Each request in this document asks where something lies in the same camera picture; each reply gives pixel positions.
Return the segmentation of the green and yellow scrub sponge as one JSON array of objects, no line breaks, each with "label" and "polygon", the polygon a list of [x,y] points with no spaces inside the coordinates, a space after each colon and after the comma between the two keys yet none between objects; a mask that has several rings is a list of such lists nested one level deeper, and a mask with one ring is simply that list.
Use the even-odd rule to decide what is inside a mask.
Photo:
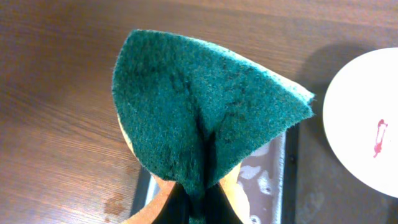
[{"label": "green and yellow scrub sponge", "polygon": [[219,45],[156,30],[129,34],[112,94],[140,163],[183,185],[191,223],[205,221],[206,189],[313,114],[313,93],[298,83]]}]

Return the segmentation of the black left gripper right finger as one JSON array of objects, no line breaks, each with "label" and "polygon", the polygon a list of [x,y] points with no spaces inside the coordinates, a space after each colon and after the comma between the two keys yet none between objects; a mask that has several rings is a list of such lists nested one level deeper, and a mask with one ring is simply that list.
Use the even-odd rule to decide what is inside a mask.
[{"label": "black left gripper right finger", "polygon": [[206,224],[243,224],[220,184],[206,190],[205,220]]}]

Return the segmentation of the cream plate with red stain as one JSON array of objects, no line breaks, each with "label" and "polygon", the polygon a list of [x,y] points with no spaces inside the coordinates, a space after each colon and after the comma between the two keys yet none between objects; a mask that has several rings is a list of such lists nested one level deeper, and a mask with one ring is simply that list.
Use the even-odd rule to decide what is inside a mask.
[{"label": "cream plate with red stain", "polygon": [[362,54],[339,70],[325,94],[323,126],[351,174],[397,196],[397,48]]}]

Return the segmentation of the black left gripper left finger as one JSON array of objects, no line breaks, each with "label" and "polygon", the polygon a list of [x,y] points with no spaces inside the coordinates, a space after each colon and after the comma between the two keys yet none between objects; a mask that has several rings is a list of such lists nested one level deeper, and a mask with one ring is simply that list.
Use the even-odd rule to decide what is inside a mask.
[{"label": "black left gripper left finger", "polygon": [[189,196],[184,187],[177,183],[152,224],[189,224],[189,216]]}]

